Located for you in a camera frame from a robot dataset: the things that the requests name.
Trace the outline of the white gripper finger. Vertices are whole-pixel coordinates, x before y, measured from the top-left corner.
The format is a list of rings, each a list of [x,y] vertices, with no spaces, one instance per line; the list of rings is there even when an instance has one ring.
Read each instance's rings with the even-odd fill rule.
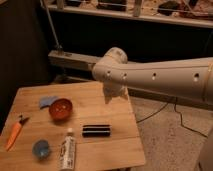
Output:
[[[112,100],[112,97],[108,95],[104,95],[104,100],[105,100],[105,104],[108,104]]]
[[[128,93],[122,93],[121,94],[121,98],[125,99],[125,100],[128,100],[129,99],[129,96],[128,96]]]

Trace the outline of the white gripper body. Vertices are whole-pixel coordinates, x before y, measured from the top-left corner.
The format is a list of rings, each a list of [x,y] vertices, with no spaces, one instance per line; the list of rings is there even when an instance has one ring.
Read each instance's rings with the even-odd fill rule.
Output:
[[[103,84],[103,92],[107,98],[124,97],[126,95],[126,87],[116,83],[105,82]]]

